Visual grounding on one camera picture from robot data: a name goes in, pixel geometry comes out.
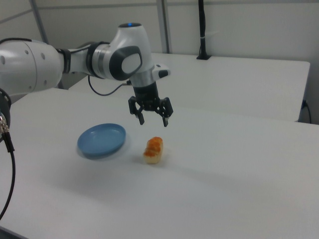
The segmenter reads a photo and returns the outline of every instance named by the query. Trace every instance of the blue plate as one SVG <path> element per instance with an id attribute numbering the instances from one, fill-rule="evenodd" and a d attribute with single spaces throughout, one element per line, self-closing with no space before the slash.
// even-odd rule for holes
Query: blue plate
<path id="1" fill-rule="evenodd" d="M 99 124 L 81 134 L 78 148 L 87 156 L 110 154 L 123 145 L 125 136 L 125 129 L 118 124 Z"/>

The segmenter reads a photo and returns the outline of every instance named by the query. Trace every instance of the bread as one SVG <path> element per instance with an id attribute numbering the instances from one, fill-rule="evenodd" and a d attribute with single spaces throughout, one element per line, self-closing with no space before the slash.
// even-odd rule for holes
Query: bread
<path id="1" fill-rule="evenodd" d="M 156 164 L 163 152 L 163 140 L 160 137 L 151 138 L 146 145 L 143 157 L 146 163 Z"/>

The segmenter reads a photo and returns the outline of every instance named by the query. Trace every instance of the white table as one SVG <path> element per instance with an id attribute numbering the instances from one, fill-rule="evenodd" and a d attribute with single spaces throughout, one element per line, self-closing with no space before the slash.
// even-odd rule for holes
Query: white table
<path id="1" fill-rule="evenodd" d="M 310 64 L 300 61 L 153 54 L 154 63 L 164 63 L 171 75 L 158 80 L 159 96 L 175 106 L 205 109 L 244 116 L 297 121 Z M 121 82 L 92 78 L 97 91 L 107 93 Z M 69 90 L 94 94 L 87 78 Z M 128 99 L 132 87 L 122 87 L 114 96 Z"/>
<path id="2" fill-rule="evenodd" d="M 299 239 L 319 237 L 319 127 L 175 107 L 164 128 L 127 99 L 59 89 L 12 105 L 16 187 L 0 226 L 32 239 Z M 79 135 L 106 122 L 124 146 L 90 160 Z M 143 163 L 164 141 L 162 162 Z M 11 164 L 0 144 L 0 205 Z"/>

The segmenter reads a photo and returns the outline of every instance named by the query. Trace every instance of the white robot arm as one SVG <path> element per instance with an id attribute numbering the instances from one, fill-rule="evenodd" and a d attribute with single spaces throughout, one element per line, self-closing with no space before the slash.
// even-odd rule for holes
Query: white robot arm
<path id="1" fill-rule="evenodd" d="M 141 24 L 122 24 L 111 43 L 97 42 L 74 50 L 55 49 L 28 39 L 0 41 L 0 88 L 8 95 L 55 87 L 62 73 L 71 72 L 120 81 L 129 78 L 135 92 L 135 97 L 129 99 L 130 113 L 143 124 L 142 110 L 154 111 L 167 126 L 173 109 L 169 98 L 159 98 L 155 80 L 169 75 L 170 70 L 154 65 L 147 33 Z"/>

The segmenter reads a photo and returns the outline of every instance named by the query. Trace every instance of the white table surface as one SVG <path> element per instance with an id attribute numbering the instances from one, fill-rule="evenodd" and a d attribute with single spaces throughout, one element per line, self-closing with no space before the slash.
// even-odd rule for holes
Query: white table surface
<path id="1" fill-rule="evenodd" d="M 157 81 L 159 96 L 172 106 L 205 109 L 244 116 L 297 121 L 310 64 L 301 61 L 152 54 L 154 63 L 164 63 L 171 75 Z M 92 78 L 97 91 L 108 93 L 121 82 Z M 69 90 L 94 94 L 87 78 Z M 134 95 L 121 87 L 114 96 Z"/>
<path id="2" fill-rule="evenodd" d="M 51 89 L 12 105 L 16 186 L 0 226 L 32 239 L 315 239 L 319 127 L 175 107 L 168 127 L 122 98 Z M 86 129 L 114 122 L 123 147 L 77 152 Z M 162 162 L 143 162 L 160 136 Z M 0 144 L 0 205 L 11 164 Z"/>

